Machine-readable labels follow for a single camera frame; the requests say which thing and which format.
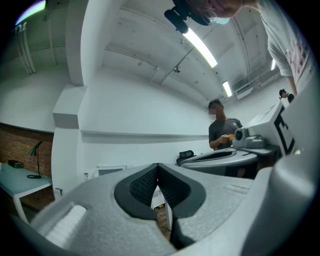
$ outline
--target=white ceiling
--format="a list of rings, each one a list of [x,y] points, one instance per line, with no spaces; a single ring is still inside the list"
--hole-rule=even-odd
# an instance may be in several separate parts
[[[50,47],[48,20],[51,18],[54,52],[59,55],[58,62],[66,62],[62,56],[65,56],[68,2],[52,0],[52,11],[47,9],[27,20],[32,57]],[[226,97],[222,82],[228,81],[235,91],[269,68],[267,35],[255,10],[243,9],[226,25],[201,26],[192,20],[187,22],[217,60],[217,66],[211,68],[197,49],[187,55],[192,44],[164,16],[173,6],[172,0],[126,1],[114,21],[112,40],[106,45],[103,64],[137,74],[159,86],[162,84],[202,106],[206,106],[208,100]],[[2,62],[17,57],[13,36]],[[179,62],[181,72],[173,72],[168,77]]]

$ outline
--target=fluorescent light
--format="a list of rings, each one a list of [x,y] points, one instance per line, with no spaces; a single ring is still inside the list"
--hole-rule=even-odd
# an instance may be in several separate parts
[[[183,34],[186,39],[188,39],[194,47],[198,49],[198,51],[203,55],[203,57],[206,59],[206,61],[209,63],[211,68],[216,66],[218,63],[215,59],[215,57],[212,55],[212,53],[209,51],[208,47],[205,45],[204,42],[197,36],[195,32],[189,27],[189,30],[187,33]]]
[[[232,92],[231,92],[231,89],[230,89],[228,81],[225,81],[222,85],[224,87],[226,95],[228,95],[228,97],[230,97],[232,95]]]
[[[274,70],[276,68],[276,61],[273,59],[271,64],[271,70]]]
[[[30,6],[16,21],[15,25],[18,25],[20,22],[31,16],[32,14],[35,14],[36,12],[39,12],[43,10],[46,7],[46,0],[39,1],[35,3],[34,5]]]

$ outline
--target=person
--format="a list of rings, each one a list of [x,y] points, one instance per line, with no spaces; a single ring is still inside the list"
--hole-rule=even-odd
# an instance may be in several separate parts
[[[235,16],[242,8],[253,8],[268,36],[268,50],[287,78],[296,96],[307,85],[317,85],[319,68],[312,50],[294,21],[274,0],[184,0],[190,13],[209,24]]]
[[[228,135],[234,135],[236,129],[243,127],[241,122],[236,118],[227,118],[224,106],[220,100],[210,101],[209,115],[215,116],[215,121],[209,126],[209,146],[212,149],[226,149],[232,145]]]
[[[294,98],[295,98],[295,96],[294,96],[292,93],[286,92],[285,89],[280,90],[280,91],[279,91],[279,95],[280,95],[280,100],[281,100],[282,98],[288,99],[289,103],[291,103],[291,102],[294,100]]]

